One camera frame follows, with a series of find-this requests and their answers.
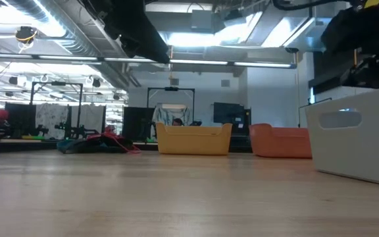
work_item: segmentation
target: red cloth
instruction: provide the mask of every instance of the red cloth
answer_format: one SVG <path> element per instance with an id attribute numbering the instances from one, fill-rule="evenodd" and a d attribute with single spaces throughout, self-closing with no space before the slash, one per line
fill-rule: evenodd
<path id="1" fill-rule="evenodd" d="M 7 120 L 8 115 L 9 115 L 8 111 L 6 111 L 4 109 L 0 109 L 0 120 Z"/>

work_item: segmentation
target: wooden table surface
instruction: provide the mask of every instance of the wooden table surface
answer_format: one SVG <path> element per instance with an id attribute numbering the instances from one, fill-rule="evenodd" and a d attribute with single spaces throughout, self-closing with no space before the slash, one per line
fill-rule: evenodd
<path id="1" fill-rule="evenodd" d="M 379 237 L 379 185 L 248 154 L 4 153 L 0 236 Z"/>

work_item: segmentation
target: fluorescent light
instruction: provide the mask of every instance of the fluorescent light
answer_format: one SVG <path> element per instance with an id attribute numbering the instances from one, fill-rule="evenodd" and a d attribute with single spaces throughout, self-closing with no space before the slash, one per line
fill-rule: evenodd
<path id="1" fill-rule="evenodd" d="M 220 45 L 220 42 L 212 34 L 172 33 L 168 44 L 177 47 L 208 47 Z"/>
<path id="2" fill-rule="evenodd" d="M 258 24 L 258 21 L 260 20 L 262 14 L 263 12 L 257 12 L 255 14 L 251 14 L 247 16 L 247 22 L 248 22 L 247 28 L 245 29 L 243 34 L 240 36 L 238 43 L 246 42 L 248 40 L 248 37 L 251 35 L 254 28 Z"/>
<path id="3" fill-rule="evenodd" d="M 105 58 L 105 61 L 108 62 L 123 62 L 123 63 L 156 63 L 150 59 L 129 59 L 129 58 Z"/>
<path id="4" fill-rule="evenodd" d="M 272 68 L 291 68 L 291 64 L 283 63 L 250 63 L 250 62 L 235 62 L 235 66 L 252 66 L 252 67 L 272 67 Z"/>
<path id="5" fill-rule="evenodd" d="M 283 18 L 267 36 L 261 47 L 280 47 L 290 37 L 290 21 Z"/>
<path id="6" fill-rule="evenodd" d="M 1 103 L 25 103 L 29 104 L 30 101 L 27 100 L 19 100 L 19 99 L 0 99 Z M 36 100 L 33 101 L 33 104 L 42 104 L 42 103 L 52 103 L 57 105 L 70 105 L 75 106 L 79 105 L 78 102 L 71 102 L 71 101 L 44 101 L 44 100 Z M 113 103 L 113 102 L 82 102 L 82 105 L 106 105 L 106 106 L 123 106 L 124 103 Z"/>
<path id="7" fill-rule="evenodd" d="M 291 42 L 293 42 L 296 38 L 298 38 L 302 32 L 304 32 L 313 22 L 315 21 L 315 18 L 312 17 L 305 23 L 298 31 L 296 31 L 286 42 L 284 42 L 283 46 L 287 47 Z"/>
<path id="8" fill-rule="evenodd" d="M 191 13 L 192 10 L 211 11 L 212 4 L 200 3 L 150 3 L 145 6 L 147 12 L 159 13 Z"/>
<path id="9" fill-rule="evenodd" d="M 102 62 L 72 61 L 73 65 L 102 65 Z"/>
<path id="10" fill-rule="evenodd" d="M 75 56 L 52 56 L 40 55 L 41 59 L 55 59 L 55 60 L 77 60 L 77 61 L 96 61 L 97 57 L 75 57 Z"/>
<path id="11" fill-rule="evenodd" d="M 31 55 L 0 53 L 0 59 L 32 59 Z"/>
<path id="12" fill-rule="evenodd" d="M 205 61 L 205 60 L 185 60 L 185 59 L 171 59 L 171 63 L 176 64 L 195 64 L 195 65 L 227 65 L 226 61 Z"/>

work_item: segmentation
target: black cable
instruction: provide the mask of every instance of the black cable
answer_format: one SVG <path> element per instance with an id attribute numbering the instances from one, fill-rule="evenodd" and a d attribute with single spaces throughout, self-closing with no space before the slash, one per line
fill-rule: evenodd
<path id="1" fill-rule="evenodd" d="M 318 1 L 314 1 L 312 3 L 305 3 L 305 4 L 300 4 L 300 5 L 285 6 L 285 5 L 282 5 L 280 3 L 280 1 L 281 0 L 272 0 L 273 5 L 277 9 L 282 10 L 282 11 L 296 11 L 296 10 L 306 9 L 306 8 L 309 8 L 309 7 L 316 7 L 316 6 L 327 4 L 327 3 L 335 3 L 335 2 L 338 2 L 338 1 L 346 1 L 346 2 L 348 2 L 348 0 L 318 0 Z"/>
<path id="2" fill-rule="evenodd" d="M 187 13 L 190 11 L 190 8 L 191 8 L 191 6 L 192 6 L 193 4 L 197 4 L 197 5 L 199 5 L 199 6 L 201 7 L 201 9 L 204 10 L 204 7 L 201 6 L 199 3 L 191 3 L 191 4 L 189 4 L 189 6 L 188 6 Z"/>

